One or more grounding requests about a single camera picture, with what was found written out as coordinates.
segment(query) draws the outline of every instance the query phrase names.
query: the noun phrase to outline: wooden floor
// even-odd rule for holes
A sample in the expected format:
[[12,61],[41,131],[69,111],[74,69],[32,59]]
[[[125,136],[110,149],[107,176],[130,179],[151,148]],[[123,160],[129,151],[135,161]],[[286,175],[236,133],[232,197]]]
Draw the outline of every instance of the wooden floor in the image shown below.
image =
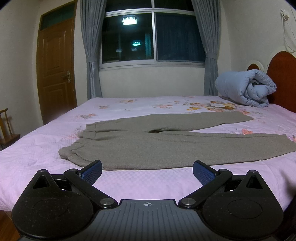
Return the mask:
[[16,241],[20,238],[11,219],[0,211],[0,241]]

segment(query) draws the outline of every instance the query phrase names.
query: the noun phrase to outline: curtain tieback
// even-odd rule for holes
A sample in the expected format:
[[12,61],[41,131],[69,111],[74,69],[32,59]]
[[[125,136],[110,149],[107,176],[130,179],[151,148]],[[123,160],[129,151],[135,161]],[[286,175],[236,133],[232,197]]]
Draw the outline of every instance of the curtain tieback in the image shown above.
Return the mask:
[[217,54],[215,54],[215,53],[207,53],[205,56],[206,56],[206,58],[217,59]]
[[86,62],[87,63],[91,63],[91,62],[97,62],[98,58],[95,56],[91,56],[91,57],[86,57]]

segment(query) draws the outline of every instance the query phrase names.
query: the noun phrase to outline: dark window glass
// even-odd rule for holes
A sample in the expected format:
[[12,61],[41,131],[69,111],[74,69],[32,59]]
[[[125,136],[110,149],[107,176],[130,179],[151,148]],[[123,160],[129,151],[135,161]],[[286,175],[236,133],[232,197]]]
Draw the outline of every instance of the dark window glass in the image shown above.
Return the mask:
[[75,3],[68,4],[55,11],[43,15],[40,30],[74,17]]
[[134,8],[151,8],[151,0],[107,0],[106,4],[106,12]]
[[154,59],[151,14],[105,18],[102,29],[102,62],[139,59]]
[[154,0],[156,8],[170,8],[193,11],[191,0]]
[[157,60],[205,61],[195,16],[156,13]]

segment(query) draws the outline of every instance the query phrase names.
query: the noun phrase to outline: door handle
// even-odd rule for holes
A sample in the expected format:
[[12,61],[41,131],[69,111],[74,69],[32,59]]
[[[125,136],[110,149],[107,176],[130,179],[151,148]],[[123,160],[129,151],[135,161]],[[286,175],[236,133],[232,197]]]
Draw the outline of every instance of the door handle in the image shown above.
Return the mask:
[[70,83],[71,82],[71,74],[70,74],[69,70],[67,71],[67,75],[62,75],[62,78],[65,78],[65,77],[67,77],[68,83]]

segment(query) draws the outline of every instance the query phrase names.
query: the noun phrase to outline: chair backrest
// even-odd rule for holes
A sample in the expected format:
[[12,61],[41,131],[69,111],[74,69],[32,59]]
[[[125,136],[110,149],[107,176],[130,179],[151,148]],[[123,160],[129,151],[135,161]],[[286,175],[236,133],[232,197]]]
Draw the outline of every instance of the chair backrest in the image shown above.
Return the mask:
[[4,114],[5,114],[5,119],[6,119],[6,122],[7,122],[7,126],[8,126],[8,129],[9,129],[9,132],[10,132],[10,134],[12,134],[11,133],[11,129],[10,129],[10,126],[9,126],[9,122],[8,122],[8,118],[7,118],[7,114],[6,114],[6,111],[7,111],[8,109],[6,108],[5,110],[0,110],[0,128],[1,128],[1,130],[2,130],[2,134],[3,134],[3,137],[5,138],[5,137],[7,137],[7,133],[6,133],[6,129],[5,129],[5,126],[4,126],[4,123],[3,123],[3,121],[2,121],[2,117],[1,117],[1,114],[4,112]]

